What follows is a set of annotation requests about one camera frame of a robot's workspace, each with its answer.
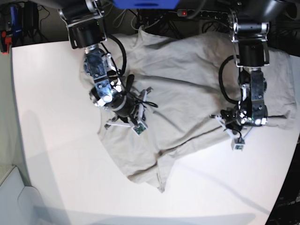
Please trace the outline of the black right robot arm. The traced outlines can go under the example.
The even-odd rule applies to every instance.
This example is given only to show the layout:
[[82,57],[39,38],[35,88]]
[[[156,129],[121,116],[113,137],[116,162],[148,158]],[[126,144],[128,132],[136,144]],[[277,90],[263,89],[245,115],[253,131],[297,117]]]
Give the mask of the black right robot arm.
[[[134,77],[121,81],[127,58],[123,44],[114,36],[108,36],[104,26],[104,11],[99,0],[41,0],[40,4],[58,10],[65,23],[73,49],[84,49],[83,68],[92,79],[90,99],[96,107],[107,107],[117,117],[132,119],[138,109],[138,99],[130,92]],[[123,57],[121,69],[103,42],[111,38]]]

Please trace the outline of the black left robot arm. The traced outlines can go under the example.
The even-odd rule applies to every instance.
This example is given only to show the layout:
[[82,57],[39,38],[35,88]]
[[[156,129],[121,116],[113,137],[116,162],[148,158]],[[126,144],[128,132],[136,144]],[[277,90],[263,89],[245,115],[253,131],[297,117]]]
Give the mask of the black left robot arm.
[[[264,102],[267,83],[262,72],[262,67],[270,63],[267,36],[270,21],[286,5],[286,0],[249,0],[246,4],[237,4],[230,9],[228,22],[234,54],[221,64],[218,81],[224,98],[234,105],[220,112],[225,128],[234,134],[244,126],[260,127],[267,122],[268,110]],[[233,100],[227,95],[223,83],[223,70],[231,60],[235,62],[239,72],[239,100]]]

